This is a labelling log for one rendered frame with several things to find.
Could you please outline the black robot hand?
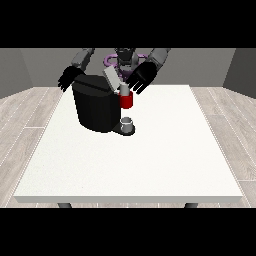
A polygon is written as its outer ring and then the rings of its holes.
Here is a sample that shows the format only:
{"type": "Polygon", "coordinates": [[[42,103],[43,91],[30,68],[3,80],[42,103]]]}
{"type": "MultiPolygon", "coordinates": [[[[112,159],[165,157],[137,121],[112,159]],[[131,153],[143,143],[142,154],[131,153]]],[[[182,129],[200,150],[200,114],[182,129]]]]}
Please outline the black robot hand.
{"type": "Polygon", "coordinates": [[[75,66],[69,66],[64,71],[61,77],[58,79],[58,87],[65,92],[67,88],[74,82],[75,78],[83,74],[80,68],[75,66]]]}
{"type": "Polygon", "coordinates": [[[139,95],[155,79],[156,75],[156,65],[153,62],[143,62],[132,72],[126,84],[139,95]]]}

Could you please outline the red pod holder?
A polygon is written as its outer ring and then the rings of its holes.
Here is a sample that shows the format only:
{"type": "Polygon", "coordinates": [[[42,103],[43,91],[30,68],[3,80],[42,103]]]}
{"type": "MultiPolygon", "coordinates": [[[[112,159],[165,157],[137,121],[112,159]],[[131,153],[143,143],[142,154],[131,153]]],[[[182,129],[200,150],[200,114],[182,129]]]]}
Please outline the red pod holder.
{"type": "Polygon", "coordinates": [[[133,92],[130,92],[128,96],[119,95],[120,107],[123,109],[129,109],[133,106],[133,92]]]}

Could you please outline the pale grey machine lid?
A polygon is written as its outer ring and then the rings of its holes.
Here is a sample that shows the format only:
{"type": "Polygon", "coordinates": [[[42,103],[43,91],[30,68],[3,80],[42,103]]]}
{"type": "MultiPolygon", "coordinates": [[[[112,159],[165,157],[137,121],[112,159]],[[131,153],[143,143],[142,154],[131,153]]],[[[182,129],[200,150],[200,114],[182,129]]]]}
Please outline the pale grey machine lid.
{"type": "Polygon", "coordinates": [[[103,70],[103,75],[106,78],[112,91],[116,91],[120,86],[120,79],[113,66],[109,66],[103,70]]]}

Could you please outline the black coffee machine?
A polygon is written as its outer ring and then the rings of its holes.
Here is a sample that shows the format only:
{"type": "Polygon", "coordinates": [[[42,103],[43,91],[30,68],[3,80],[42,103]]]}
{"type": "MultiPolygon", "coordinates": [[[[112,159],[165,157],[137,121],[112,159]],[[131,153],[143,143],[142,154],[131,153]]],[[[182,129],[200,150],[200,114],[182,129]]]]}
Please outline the black coffee machine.
{"type": "Polygon", "coordinates": [[[85,128],[100,133],[116,132],[123,136],[135,133],[121,131],[120,92],[111,90],[106,78],[98,75],[77,76],[72,91],[79,122],[85,128]]]}

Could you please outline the small grey cup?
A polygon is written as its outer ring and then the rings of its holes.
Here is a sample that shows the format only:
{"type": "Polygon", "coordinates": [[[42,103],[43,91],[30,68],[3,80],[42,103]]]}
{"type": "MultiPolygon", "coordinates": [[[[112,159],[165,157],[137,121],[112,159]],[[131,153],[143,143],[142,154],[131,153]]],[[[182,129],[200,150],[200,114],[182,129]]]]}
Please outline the small grey cup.
{"type": "Polygon", "coordinates": [[[133,121],[130,117],[123,117],[120,120],[121,123],[121,131],[124,133],[129,133],[133,129],[133,121]]]}

